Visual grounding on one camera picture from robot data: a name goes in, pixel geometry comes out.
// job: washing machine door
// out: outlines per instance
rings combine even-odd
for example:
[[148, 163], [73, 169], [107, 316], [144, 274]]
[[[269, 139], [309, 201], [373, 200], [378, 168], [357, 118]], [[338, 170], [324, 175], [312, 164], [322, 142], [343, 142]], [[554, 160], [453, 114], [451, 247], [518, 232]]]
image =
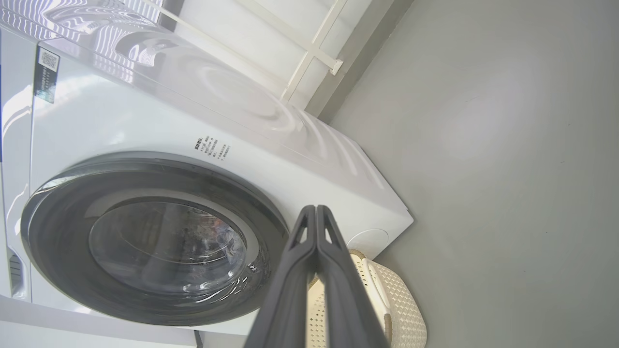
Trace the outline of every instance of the washing machine door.
[[30, 259], [60, 291], [118, 318], [194, 326], [255, 310], [288, 231], [245, 180], [184, 162], [78, 165], [22, 215]]

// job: label sticker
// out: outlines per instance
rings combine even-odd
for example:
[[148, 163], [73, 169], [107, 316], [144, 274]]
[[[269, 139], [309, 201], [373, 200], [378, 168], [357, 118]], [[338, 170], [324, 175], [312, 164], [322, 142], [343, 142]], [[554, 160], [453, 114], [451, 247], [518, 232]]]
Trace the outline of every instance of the label sticker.
[[197, 139], [194, 149], [213, 159], [223, 161], [230, 151], [230, 146], [212, 136], [206, 136]]
[[35, 63], [35, 95], [48, 103], [54, 103], [56, 95], [56, 80], [58, 79], [58, 64], [60, 56], [40, 46], [37, 47], [37, 62]]

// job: qr code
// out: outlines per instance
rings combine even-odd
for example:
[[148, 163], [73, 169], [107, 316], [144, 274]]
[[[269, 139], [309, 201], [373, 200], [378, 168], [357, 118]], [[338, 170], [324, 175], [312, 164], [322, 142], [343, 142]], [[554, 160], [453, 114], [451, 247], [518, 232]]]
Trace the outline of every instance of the qr code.
[[56, 56], [52, 52], [48, 50], [44, 50], [40, 48], [39, 50], [39, 64], [48, 69], [52, 69], [54, 72], [58, 72], [58, 61], [60, 60], [59, 56]]

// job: white basket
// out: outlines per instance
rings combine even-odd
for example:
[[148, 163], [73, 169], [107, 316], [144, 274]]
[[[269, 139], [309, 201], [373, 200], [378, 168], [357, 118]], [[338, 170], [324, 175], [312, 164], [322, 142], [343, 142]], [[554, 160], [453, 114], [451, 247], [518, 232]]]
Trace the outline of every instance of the white basket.
[[[425, 323], [402, 279], [358, 251], [351, 250], [350, 253], [391, 347], [425, 347]], [[308, 291], [307, 348], [326, 347], [324, 314], [324, 285], [315, 278]]]

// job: washing machine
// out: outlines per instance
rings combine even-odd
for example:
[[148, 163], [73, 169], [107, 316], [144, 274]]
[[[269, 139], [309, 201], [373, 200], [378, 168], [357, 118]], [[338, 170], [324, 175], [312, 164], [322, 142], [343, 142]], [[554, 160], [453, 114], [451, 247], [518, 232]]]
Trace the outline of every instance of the washing machine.
[[0, 294], [246, 334], [303, 206], [371, 258], [412, 223], [355, 141], [121, 2], [1, 10]]

